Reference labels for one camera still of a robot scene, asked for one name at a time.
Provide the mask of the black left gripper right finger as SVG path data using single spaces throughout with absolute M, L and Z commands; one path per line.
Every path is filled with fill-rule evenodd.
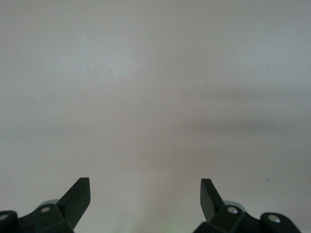
M 223 201 L 212 180 L 202 179 L 200 204 L 205 216 L 195 233 L 299 233 L 298 227 L 286 216 L 263 213 L 252 217 L 237 204 Z

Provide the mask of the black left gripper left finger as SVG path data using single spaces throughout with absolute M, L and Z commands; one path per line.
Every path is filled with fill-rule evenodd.
M 1 211 L 2 233 L 72 233 L 90 204 L 89 178 L 79 178 L 59 199 L 42 203 L 28 215 Z

